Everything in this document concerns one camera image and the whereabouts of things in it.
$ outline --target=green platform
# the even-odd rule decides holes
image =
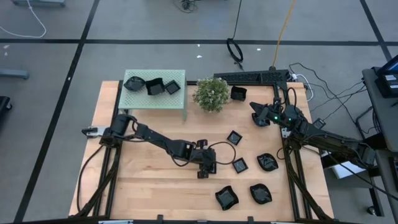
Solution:
[[[175,80],[181,89],[173,95],[165,91],[159,95],[149,96],[146,87],[137,92],[129,91],[123,87],[119,101],[120,110],[182,110],[183,120],[187,119],[187,81],[185,78],[185,70],[126,70],[123,83],[133,76],[143,78],[145,81],[163,78],[163,83],[165,85]]]

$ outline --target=gray concrete floor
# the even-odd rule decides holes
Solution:
[[[398,18],[394,15],[398,2],[366,2],[384,40],[396,41]],[[93,3],[66,0],[65,8],[34,7],[34,11],[47,27],[46,39],[79,39]],[[197,11],[184,14],[171,1],[100,0],[88,39],[225,40],[232,36],[238,0],[202,0],[197,4]],[[276,40],[289,4],[288,0],[244,1],[236,39]],[[42,32],[26,7],[6,0],[0,1],[0,26],[20,34]],[[10,96],[14,104],[0,129],[0,223],[14,220],[77,47],[3,41],[13,38],[0,31],[0,68],[28,70],[31,76],[28,80],[0,78],[0,95]],[[377,41],[359,0],[297,1],[283,40]],[[275,45],[240,46],[245,70],[267,70],[271,65]],[[392,56],[398,54],[398,47],[388,49]],[[362,69],[381,66],[386,58],[377,45],[282,45],[277,68],[288,68],[294,62],[316,70],[333,91],[340,92],[360,81]],[[185,69],[189,80],[239,71],[225,45],[85,44],[25,221],[67,217],[86,144],[80,129],[91,123],[100,83],[122,79],[125,69],[150,68]],[[299,66],[293,69],[309,82],[322,85],[312,72]],[[322,89],[313,88],[315,97],[309,102],[310,108],[327,100]],[[359,93],[346,105],[356,118],[370,106],[368,94]],[[325,118],[338,106],[337,101],[331,101],[313,111],[312,119]],[[326,123],[328,131],[359,138],[343,109]],[[370,128],[371,117],[365,116],[361,123],[364,129]],[[365,212],[371,205],[367,189],[338,186],[329,170],[326,180],[336,218],[347,222],[394,222],[385,196],[382,201],[386,216],[372,217]]]

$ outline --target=wooden table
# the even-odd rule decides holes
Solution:
[[[297,92],[297,106],[310,121],[310,113],[302,83],[288,83]],[[245,86],[248,89],[245,102],[231,101],[218,114],[205,113],[192,100],[196,86],[188,86],[188,119],[181,121],[179,111],[139,110],[134,116],[140,123],[160,132],[170,139],[197,141],[207,139],[209,144],[224,141],[235,130],[243,136],[236,146],[237,159],[243,157],[249,169],[237,174],[232,165],[217,167],[217,174],[209,179],[197,179],[197,164],[177,167],[164,150],[150,143],[124,142],[118,178],[114,193],[111,218],[114,219],[151,219],[158,214],[165,220],[236,220],[245,221],[253,216],[256,221],[292,221],[292,202],[285,162],[278,160],[279,169],[263,171],[256,157],[265,152],[276,157],[282,147],[280,129],[272,124],[258,128],[251,119],[251,101],[272,103],[272,87]],[[118,82],[103,82],[99,93],[92,124],[109,126],[115,104]],[[87,158],[98,148],[98,139],[89,139],[83,158]],[[229,146],[215,148],[217,160],[226,162],[232,159]],[[307,189],[326,214],[333,217],[328,189],[318,155],[308,150],[300,150]],[[88,201],[98,186],[103,152],[99,153],[87,165],[81,181],[81,206]],[[251,197],[249,187],[258,183],[268,186],[272,202],[257,204]],[[222,211],[215,199],[215,192],[231,185],[239,203],[228,211]],[[305,217],[301,194],[298,194],[300,216]],[[100,214],[104,213],[104,201]],[[76,193],[70,214],[76,214]]]

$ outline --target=cable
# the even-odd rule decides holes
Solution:
[[[235,149],[235,147],[234,147],[231,143],[229,143],[229,142],[224,142],[224,141],[222,141],[222,142],[216,142],[216,143],[214,143],[214,144],[209,145],[208,148],[211,148],[212,146],[215,146],[215,145],[218,145],[218,144],[222,144],[222,143],[228,144],[229,146],[232,147],[232,149],[233,149],[233,151],[234,151],[234,157],[233,157],[233,159],[232,159],[231,162],[218,162],[218,161],[216,161],[216,163],[221,164],[221,165],[229,165],[229,164],[232,164],[232,163],[235,161],[235,158],[236,158],[236,149]]]
[[[175,2],[176,0],[173,0],[173,4],[174,6],[179,10],[182,11],[184,13],[191,13],[194,10],[198,9],[198,6],[196,4],[197,0],[177,0],[180,1],[181,3],[181,7],[179,7]]]
[[[314,152],[314,153],[317,154],[318,156],[321,156],[321,154],[320,154],[319,152],[317,152],[316,150],[314,150],[314,149],[310,149],[310,148],[307,148],[307,147],[305,147],[305,146],[301,146],[301,147],[304,148],[304,149],[306,149],[306,150],[308,150],[308,151]],[[283,149],[283,147],[280,148],[280,149],[278,149],[278,151],[276,152],[276,157],[277,157],[278,159],[280,159],[280,160],[284,160],[284,159],[285,159],[285,158],[279,157],[279,152],[280,152],[282,149]],[[292,153],[293,151],[294,151],[293,149],[288,149],[289,155],[291,155],[291,153]]]
[[[341,93],[337,94],[337,96],[340,96],[340,95],[341,95],[342,93],[344,93],[345,91],[348,91],[348,90],[354,88],[356,85],[359,85],[359,84],[361,84],[361,83],[362,83],[362,81],[360,81],[360,82],[358,82],[358,83],[355,83],[355,84],[354,84],[353,86],[351,86],[350,88],[345,89],[345,90],[343,90]],[[326,95],[327,98],[329,98],[329,99],[335,99],[334,96],[333,96],[333,97],[330,97],[330,96],[328,95],[328,93],[326,92],[326,90],[325,90],[325,88],[324,88],[323,86],[317,85],[317,84],[314,84],[314,83],[308,83],[308,84],[311,84],[311,85],[313,85],[313,86],[320,87],[320,88],[325,92],[325,95]]]
[[[370,132],[372,129],[375,129],[375,128],[376,128],[376,127],[371,127],[371,128],[368,129],[368,131],[362,130],[362,132],[364,132],[365,134],[369,134],[369,132]]]
[[[103,148],[103,146],[100,146],[87,160],[86,162],[83,164],[83,167],[81,168],[80,174],[79,174],[79,179],[78,179],[78,183],[77,183],[77,196],[76,196],[76,206],[77,206],[77,210],[80,212],[80,185],[81,185],[81,177],[83,176],[83,172],[88,164],[88,162],[95,157],[95,155],[97,155],[100,150]]]
[[[281,104],[286,103],[286,99],[289,97],[289,90],[293,90],[293,92],[294,92],[294,101],[295,101],[295,105],[296,105],[297,95],[296,95],[296,91],[295,91],[294,88],[292,88],[292,87],[289,87],[289,88],[287,89],[286,94],[284,95],[284,100],[285,100],[285,101],[281,102]]]
[[[347,168],[346,166],[344,166],[343,164],[341,164],[340,162],[337,161],[337,159],[335,159],[329,152],[327,152],[330,156],[330,158],[337,164],[339,164],[340,166],[344,167],[346,170],[348,170],[350,173],[354,174],[357,178],[365,181],[366,183],[368,183],[369,185],[371,185],[372,187],[374,187],[375,189],[377,189],[378,191],[384,193],[385,195],[387,195],[390,198],[393,198],[395,200],[398,200],[398,197],[393,196],[392,194],[386,192],[385,190],[379,188],[378,186],[372,184],[370,181],[366,180],[365,178],[361,177],[360,175],[356,174],[355,172],[353,172],[351,169]]]
[[[232,38],[227,38],[227,39],[226,39],[226,46],[227,46],[227,48],[228,48],[229,54],[231,55],[232,59],[235,61],[234,64],[238,65],[239,68],[240,68],[241,70],[243,70],[243,66],[241,65],[241,63],[243,62],[243,53],[242,53],[242,50],[241,50],[241,48],[239,47],[239,45],[234,41],[235,34],[236,34],[236,28],[237,28],[237,26],[238,26],[238,21],[239,21],[239,15],[240,15],[240,13],[241,13],[241,5],[242,5],[242,0],[240,0],[240,2],[239,2],[238,15],[236,16],[236,21],[235,21],[234,35],[232,36]],[[240,58],[238,58],[238,57],[234,54],[234,52],[232,51],[231,46],[230,46],[231,44],[233,44],[233,45],[235,46],[236,50],[238,51],[238,54],[239,54],[239,57],[240,57]]]
[[[342,104],[341,104],[339,107],[337,107],[337,109],[335,109],[333,112],[331,112],[331,113],[330,113],[325,119],[323,119],[323,120],[325,121],[325,120],[328,119],[332,114],[336,113],[336,111],[338,111],[342,106],[344,106],[344,104],[345,104],[351,97],[353,97],[353,96],[352,96],[352,95],[349,96],[349,97],[347,98],[346,101],[342,102]]]
[[[236,16],[235,30],[234,30],[234,35],[233,35],[232,39],[235,38],[236,28],[237,28],[237,26],[238,26],[238,21],[239,21],[239,14],[240,14],[240,12],[241,12],[241,5],[242,5],[242,0],[239,2],[238,15]]]
[[[289,65],[289,68],[291,69],[292,72],[294,72],[293,69],[292,69],[292,65],[300,65],[301,67],[303,67],[303,68],[305,68],[305,69],[307,69],[307,70],[309,70],[309,71],[312,71],[312,72],[314,73],[314,75],[316,76],[316,78],[319,79],[320,81],[322,81],[322,82],[325,84],[326,89],[327,89],[331,94],[333,94],[333,96],[335,96],[335,97],[337,98],[337,100],[341,103],[342,106],[344,106],[345,110],[347,111],[347,113],[348,113],[348,115],[349,115],[349,118],[351,118],[351,121],[353,122],[353,124],[355,124],[355,120],[354,120],[354,118],[351,116],[351,113],[349,113],[348,108],[347,108],[347,107],[344,105],[344,103],[337,97],[337,95],[336,95],[335,93],[333,93],[333,92],[330,90],[330,88],[329,88],[329,86],[328,86],[328,83],[327,83],[326,81],[324,81],[323,79],[321,79],[321,78],[317,75],[316,71],[314,71],[314,69],[307,68],[306,66],[302,65],[300,62],[296,62],[296,63],[293,63],[293,64],[290,64],[290,65]]]
[[[340,97],[337,97],[337,98],[333,97],[333,98],[331,98],[330,100],[326,100],[326,101],[323,102],[322,104],[320,104],[320,105],[316,106],[314,109],[310,110],[310,112],[312,112],[312,111],[316,110],[317,108],[319,108],[319,107],[325,105],[326,103],[328,103],[328,102],[331,101],[331,100],[340,99],[340,98],[343,98],[343,97],[346,97],[346,96],[353,96],[353,95],[355,95],[355,94],[357,94],[357,93],[361,93],[361,92],[363,92],[363,91],[366,91],[366,90],[362,90],[364,87],[365,87],[365,86],[362,86],[359,90],[357,90],[357,91],[354,92],[354,93],[351,93],[351,94],[348,94],[348,95],[344,95],[344,96],[340,96]]]
[[[296,106],[297,106],[297,94],[296,94],[296,90],[295,90],[294,88],[290,87],[290,88],[287,89],[286,95],[289,95],[289,90],[293,90],[293,93],[294,93],[294,111],[296,112],[297,115],[299,115],[299,113],[298,113],[297,110],[296,110]]]
[[[374,110],[373,110],[373,113],[372,113],[372,121],[373,121],[373,126],[376,128],[376,132],[377,133],[381,133],[379,120],[377,119],[376,112]]]
[[[311,101],[312,98],[313,98],[313,91],[312,91],[311,85],[310,85],[310,83],[308,82],[307,78],[305,78],[305,76],[302,75],[302,74],[292,74],[292,77],[293,77],[294,80],[296,80],[297,77],[303,77],[303,78],[305,79],[305,81],[307,82],[307,85],[308,85],[308,87],[309,87],[309,89],[310,89],[310,91],[311,91],[311,97],[310,97],[309,99],[307,99],[307,102],[308,102],[308,101]]]
[[[45,28],[45,26],[43,25],[42,21],[40,21],[40,19],[36,16],[36,13],[33,11],[33,7],[30,5],[30,0],[26,0],[27,4],[29,6],[30,11],[32,12],[33,16],[37,19],[37,21],[40,23],[40,25],[42,25],[44,32],[42,35],[40,36],[31,36],[31,35],[20,35],[20,34],[15,34],[13,32],[9,32],[8,30],[6,30],[5,28],[0,26],[0,29],[2,29],[4,32],[17,36],[17,37],[28,37],[28,38],[42,38],[46,33],[47,33],[47,29]]]
[[[280,31],[279,38],[278,38],[278,43],[276,44],[274,62],[272,63],[272,66],[273,66],[273,67],[275,67],[276,59],[277,59],[277,57],[278,57],[279,44],[280,44],[280,40],[281,40],[281,38],[282,38],[282,34],[283,34],[284,31],[285,31],[287,21],[289,20],[289,17],[290,17],[290,15],[291,15],[292,11],[293,11],[293,7],[294,7],[294,3],[295,3],[295,2],[296,2],[296,0],[292,0],[292,4],[290,5],[290,9],[289,9],[289,12],[287,13],[287,16],[286,16],[284,25],[282,26],[282,30]]]

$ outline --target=green plant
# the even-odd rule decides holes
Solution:
[[[228,84],[221,78],[207,78],[197,82],[193,101],[205,111],[220,112],[228,100]]]

